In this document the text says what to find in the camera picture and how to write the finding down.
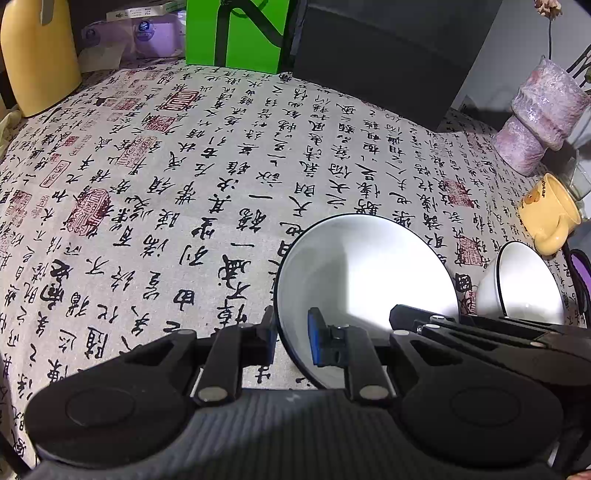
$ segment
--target textured ceramic vase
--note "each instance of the textured ceramic vase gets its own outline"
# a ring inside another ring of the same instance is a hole
[[[559,150],[585,109],[589,96],[551,60],[542,58],[519,87],[511,107],[514,115],[496,135],[499,155],[522,175],[529,175],[546,148]]]

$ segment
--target yellow mug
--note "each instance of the yellow mug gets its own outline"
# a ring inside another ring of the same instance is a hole
[[[541,255],[555,254],[581,223],[581,215],[568,191],[550,173],[521,199],[519,216]]]

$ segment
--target dried flower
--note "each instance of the dried flower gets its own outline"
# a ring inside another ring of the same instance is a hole
[[[558,0],[534,0],[534,6],[540,15],[551,20],[562,14],[562,5]]]

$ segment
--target white bowl with black rim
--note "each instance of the white bowl with black rim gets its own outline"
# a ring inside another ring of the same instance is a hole
[[[458,319],[456,292],[445,266],[416,234],[378,216],[345,214],[312,225],[292,244],[274,292],[278,330],[291,359],[317,387],[343,388],[343,370],[316,367],[308,310],[327,325],[355,325],[388,339],[397,304]]]
[[[528,245],[508,242],[485,270],[476,292],[476,313],[564,324],[562,295],[546,262]]]

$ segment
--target tablecloth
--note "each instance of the tablecloth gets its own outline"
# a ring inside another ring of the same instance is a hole
[[[531,245],[516,206],[542,173],[514,173],[493,134],[455,111],[433,133],[288,73],[89,75],[0,165],[2,432],[34,465],[23,414],[48,383],[176,329],[258,323],[290,244],[331,215],[411,229],[472,312],[500,247]],[[576,323],[562,254],[548,266]],[[280,344],[243,384],[310,387]]]

